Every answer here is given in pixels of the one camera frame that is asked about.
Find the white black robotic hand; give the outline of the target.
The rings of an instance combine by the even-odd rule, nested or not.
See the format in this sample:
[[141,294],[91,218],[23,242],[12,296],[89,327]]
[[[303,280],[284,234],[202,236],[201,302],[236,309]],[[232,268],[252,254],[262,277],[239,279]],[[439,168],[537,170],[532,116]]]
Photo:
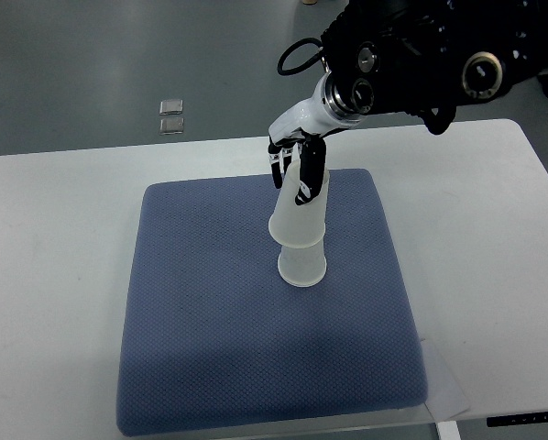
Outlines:
[[299,148],[297,205],[308,204],[323,188],[326,158],[324,138],[357,126],[364,117],[351,113],[328,72],[316,84],[312,96],[280,115],[269,127],[269,165],[276,188],[282,186],[295,147]]

